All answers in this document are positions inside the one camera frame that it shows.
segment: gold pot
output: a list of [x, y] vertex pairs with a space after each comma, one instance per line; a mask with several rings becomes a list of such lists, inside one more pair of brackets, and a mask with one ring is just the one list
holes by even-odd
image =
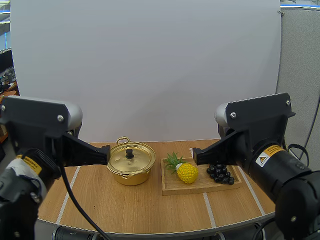
[[133, 186], [145, 182], [154, 165], [156, 154], [148, 145], [131, 142], [126, 136], [116, 141], [116, 146], [110, 150], [110, 161], [107, 168], [113, 177], [123, 185]]

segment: yellow pineapple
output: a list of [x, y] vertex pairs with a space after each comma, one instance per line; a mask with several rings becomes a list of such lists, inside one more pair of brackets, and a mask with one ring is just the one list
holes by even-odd
[[172, 156], [168, 154], [166, 161], [168, 164], [165, 167], [174, 170], [173, 173], [177, 172], [178, 177], [186, 184], [192, 184], [197, 179], [198, 169], [183, 161], [182, 157], [178, 159], [176, 153], [173, 152]]

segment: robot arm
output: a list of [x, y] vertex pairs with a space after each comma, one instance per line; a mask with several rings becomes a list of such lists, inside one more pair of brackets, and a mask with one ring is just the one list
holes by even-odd
[[286, 239], [320, 236], [320, 172], [281, 148], [291, 111], [287, 93], [218, 107], [221, 140], [193, 149], [200, 164], [239, 165], [275, 203], [275, 222]]
[[63, 166], [107, 165], [110, 146], [77, 138], [82, 112], [70, 103], [11, 96], [0, 123], [17, 155], [0, 176], [0, 239], [33, 240], [38, 208]]

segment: lid knob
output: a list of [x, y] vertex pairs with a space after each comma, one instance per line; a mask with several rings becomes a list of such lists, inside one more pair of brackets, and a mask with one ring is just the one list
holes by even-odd
[[133, 154], [133, 150], [132, 149], [127, 149], [127, 150], [125, 150], [125, 153], [126, 153], [126, 155], [125, 155], [125, 157], [127, 158], [127, 159], [133, 159], [134, 158], [134, 154]]

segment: pot handle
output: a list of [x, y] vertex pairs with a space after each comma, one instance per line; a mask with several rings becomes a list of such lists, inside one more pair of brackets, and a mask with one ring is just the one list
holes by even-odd
[[130, 139], [127, 137], [127, 136], [122, 136], [122, 137], [119, 137], [117, 140], [116, 140], [116, 145], [119, 144], [119, 141], [123, 140], [123, 139], [126, 139], [128, 142], [130, 142]]
[[122, 176], [122, 177], [125, 178], [125, 179], [130, 179], [130, 178], [132, 178], [133, 176], [136, 176], [136, 175], [139, 175], [139, 174], [148, 174], [148, 172], [147, 172], [145, 169], [141, 169], [141, 170], [139, 170], [139, 171], [133, 171], [133, 172], [131, 172], [131, 173], [129, 174], [129, 176], [127, 176], [127, 177], [124, 177], [124, 176]]

